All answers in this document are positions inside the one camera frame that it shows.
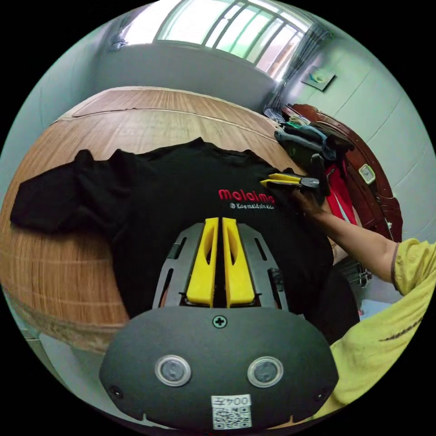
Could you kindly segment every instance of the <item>red cloth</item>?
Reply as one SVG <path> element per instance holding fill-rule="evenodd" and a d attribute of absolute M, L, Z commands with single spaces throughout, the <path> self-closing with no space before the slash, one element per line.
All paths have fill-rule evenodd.
<path fill-rule="evenodd" d="M 343 181 L 341 174 L 339 173 L 339 168 L 336 165 L 333 165 L 326 171 L 326 174 L 329 174 L 331 171 L 333 171 L 333 173 L 328 176 L 331 193 L 327 197 L 327 202 L 332 210 L 332 214 L 335 215 L 335 217 L 342 218 L 345 221 L 345 218 L 343 217 L 341 209 L 338 205 L 339 202 L 351 224 L 357 225 L 350 194 L 348 193 L 347 186 Z"/>

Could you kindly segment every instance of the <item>t-shirt sleeve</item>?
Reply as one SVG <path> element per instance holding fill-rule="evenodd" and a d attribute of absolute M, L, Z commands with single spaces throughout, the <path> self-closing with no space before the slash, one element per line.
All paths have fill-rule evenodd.
<path fill-rule="evenodd" d="M 407 239 L 397 245 L 392 282 L 401 295 L 421 285 L 436 271 L 436 243 Z"/>
<path fill-rule="evenodd" d="M 81 229 L 114 236 L 129 213 L 133 165 L 121 150 L 106 161 L 81 150 L 73 162 L 21 183 L 11 223 L 46 234 Z"/>

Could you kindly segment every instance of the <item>curtain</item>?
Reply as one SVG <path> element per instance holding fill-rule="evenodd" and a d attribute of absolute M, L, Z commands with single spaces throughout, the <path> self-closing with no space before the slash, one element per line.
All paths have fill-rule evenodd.
<path fill-rule="evenodd" d="M 140 8 L 133 9 L 130 12 L 126 13 L 124 17 L 121 19 L 119 24 L 116 26 L 116 29 L 112 36 L 109 39 L 109 50 L 117 51 L 120 48 L 124 47 L 127 43 L 124 39 L 127 31 L 129 30 L 130 25 L 136 19 L 136 17 L 141 14 L 145 9 L 147 9 L 150 5 L 141 6 Z"/>
<path fill-rule="evenodd" d="M 312 25 L 303 36 L 300 44 L 292 55 L 291 63 L 281 82 L 274 91 L 268 96 L 263 107 L 263 113 L 270 119 L 277 122 L 284 122 L 282 113 L 282 99 L 291 86 L 293 86 L 303 71 L 314 61 L 334 35 L 322 24 L 311 18 Z"/>

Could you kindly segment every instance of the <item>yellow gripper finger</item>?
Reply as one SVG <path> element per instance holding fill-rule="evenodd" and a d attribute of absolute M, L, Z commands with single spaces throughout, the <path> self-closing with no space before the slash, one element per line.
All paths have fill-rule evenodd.
<path fill-rule="evenodd" d="M 223 218 L 227 307 L 252 303 L 254 289 L 235 219 Z"/>
<path fill-rule="evenodd" d="M 218 218 L 206 219 L 186 298 L 193 304 L 213 305 L 218 249 Z"/>

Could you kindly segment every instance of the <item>person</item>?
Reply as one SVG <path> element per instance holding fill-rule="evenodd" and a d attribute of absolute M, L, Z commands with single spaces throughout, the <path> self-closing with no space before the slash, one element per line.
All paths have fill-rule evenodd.
<path fill-rule="evenodd" d="M 382 235 L 347 223 L 322 210 L 310 193 L 292 197 L 307 219 L 314 221 L 373 275 L 392 283 L 403 298 L 352 326 L 335 341 L 332 351 L 339 381 L 312 421 L 336 412 L 370 390 L 403 353 L 428 308 L 436 285 L 436 243 L 410 238 L 395 243 Z M 288 423 L 278 427 L 291 426 Z"/>

